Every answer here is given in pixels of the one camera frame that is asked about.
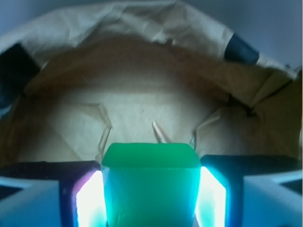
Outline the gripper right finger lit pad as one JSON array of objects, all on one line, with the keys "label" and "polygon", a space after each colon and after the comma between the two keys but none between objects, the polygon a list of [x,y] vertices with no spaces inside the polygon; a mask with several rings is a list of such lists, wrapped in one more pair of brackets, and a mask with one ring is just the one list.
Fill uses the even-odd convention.
[{"label": "gripper right finger lit pad", "polygon": [[282,155],[205,155],[197,227],[300,227],[302,163]]}]

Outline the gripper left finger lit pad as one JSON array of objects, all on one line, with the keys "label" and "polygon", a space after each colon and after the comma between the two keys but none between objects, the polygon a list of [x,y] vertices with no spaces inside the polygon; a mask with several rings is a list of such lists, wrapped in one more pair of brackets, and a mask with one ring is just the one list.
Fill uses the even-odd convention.
[{"label": "gripper left finger lit pad", "polygon": [[21,162],[0,169],[2,227],[105,227],[97,161]]}]

